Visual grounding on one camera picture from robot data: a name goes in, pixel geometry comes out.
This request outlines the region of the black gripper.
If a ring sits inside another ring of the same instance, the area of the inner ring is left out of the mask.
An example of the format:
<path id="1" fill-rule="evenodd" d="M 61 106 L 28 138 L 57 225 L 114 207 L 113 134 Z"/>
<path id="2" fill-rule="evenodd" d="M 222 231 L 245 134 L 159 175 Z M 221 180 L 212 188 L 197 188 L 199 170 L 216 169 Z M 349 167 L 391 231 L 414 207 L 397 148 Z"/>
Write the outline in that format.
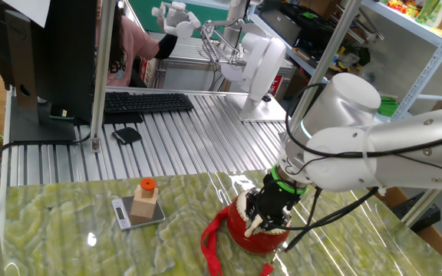
<path id="1" fill-rule="evenodd" d="M 303 194 L 304 189 L 293 187 L 284 189 L 275 183 L 265 184 L 261 190 L 250 189 L 245 195 L 248 226 L 258 227 L 262 223 L 261 215 L 274 228 L 289 230 L 292 224 L 291 209 L 299 202 Z M 256 211 L 256 199 L 260 215 Z"/>

